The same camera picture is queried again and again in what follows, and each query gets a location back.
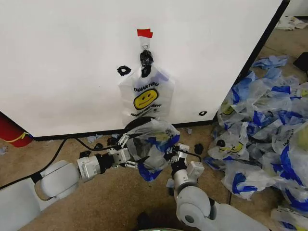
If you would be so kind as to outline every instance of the floor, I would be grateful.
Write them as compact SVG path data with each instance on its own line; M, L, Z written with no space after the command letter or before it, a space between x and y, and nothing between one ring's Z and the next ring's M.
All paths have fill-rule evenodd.
M292 65L302 52L308 51L308 28L295 31L275 30L259 57L268 55L290 56L288 64L282 68L283 74L296 75L306 82L306 75ZM265 72L254 69L257 75ZM180 142L193 147L203 144L205 150L211 139L212 125L192 128L192 134L179 129ZM97 140L106 145L107 136ZM61 141L34 141L24 148L14 148L0 141L0 147L8 145L8 153L0 156L0 185L9 183L43 168L54 155ZM79 153L85 151L79 143L69 140L56 160L65 159L75 162ZM207 195L220 203L227 203L229 192L221 184L224 173L213 171L205 166L199 179L199 186ZM69 197L54 203L40 217L24 226L22 231L131 231L136 225L136 218L146 211L158 227L192 230L178 222L175 214L174 198L168 196L167 179L171 169L164 170L152 183L145 182L134 169L109 169L103 175L81 184ZM231 205L252 218L276 231L270 219L270 211L281 201L281 195L272 188L253 195L252 201L232 196Z

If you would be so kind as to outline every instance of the pile of plastic bags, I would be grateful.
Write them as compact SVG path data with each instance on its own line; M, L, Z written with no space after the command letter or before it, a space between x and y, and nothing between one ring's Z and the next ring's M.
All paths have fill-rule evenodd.
M218 111L204 161L226 173L222 183L250 200L255 191L280 189L289 208L308 214L308 82L270 68L250 72Z

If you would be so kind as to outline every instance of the red object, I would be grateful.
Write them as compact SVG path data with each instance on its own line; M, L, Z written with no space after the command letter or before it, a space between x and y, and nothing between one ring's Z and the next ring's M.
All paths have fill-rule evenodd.
M21 127L12 122L6 116L0 114L0 138L4 141L19 148L24 147L32 141L29 136Z
M151 29L137 29L138 36L143 36L147 38L153 37L153 32L151 32Z

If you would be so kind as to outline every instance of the black tape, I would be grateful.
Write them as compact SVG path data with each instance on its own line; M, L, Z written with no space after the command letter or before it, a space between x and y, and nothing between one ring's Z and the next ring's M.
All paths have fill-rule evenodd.
M128 66L120 66L117 71L121 76L125 76L131 72L131 69Z

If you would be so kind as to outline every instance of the black cable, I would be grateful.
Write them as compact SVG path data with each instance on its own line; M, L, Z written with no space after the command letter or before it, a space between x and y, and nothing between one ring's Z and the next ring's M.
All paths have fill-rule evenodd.
M189 152L186 152L186 151L183 151L183 150L180 150L180 152L182 152L182 153L186 153L186 154L188 154L188 155L193 155L193 156L195 156L195 157L199 158L199 162L202 162L201 157L200 157L199 155L197 155L197 154L189 153Z
M95 149L95 148L90 148L89 146L87 146L84 142L82 142L80 139L78 138L73 138L75 139L76 141L78 141L82 146L84 146L85 148L89 149L90 151L94 151L94 152L99 152L99 151L104 151L104 150L107 150L107 149L110 149L110 148L117 148L119 147L118 145L115 145L115 146L110 146L110 147L106 147L106 148L100 148L100 149Z
M87 148L87 149L89 149L89 150L91 150L91 151L95 151L95 152L107 150L107 149L110 149L110 148L117 148L117 147L118 147L118 145L116 145L116 146L110 146L110 147L101 148L101 149L93 149L93 148L90 148L89 146L87 146L84 142L82 142L82 141L81 141L80 139L78 139L78 138L65 138L65 139L62 141L62 143L60 144L58 150L57 150L56 153L54 154L54 156L53 156L53 158L51 159L51 161L50 161L44 168L42 168L41 170L39 170L39 171L37 171L37 172L35 172L35 173L29 175L29 176L22 177L22 178L20 178L20 179L14 180L14 181L12 181L12 182L6 184L6 185L3 185L3 186L0 187L0 190L6 188L6 187L8 187L8 186L11 186L12 184L18 183L18 182L20 182L20 181L22 181L22 180L25 180L25 179L27 179L27 178L30 178L30 177L32 177L32 176L34 176L34 175L36 175L36 174L39 174L40 172L42 172L42 171L44 171L45 169L47 169L47 168L54 162L54 160L57 158L57 156L59 155L59 152L61 151L63 145L65 144L65 142L66 142L68 139L75 139L76 141L78 141L78 142L79 142L82 146L84 146L85 148Z

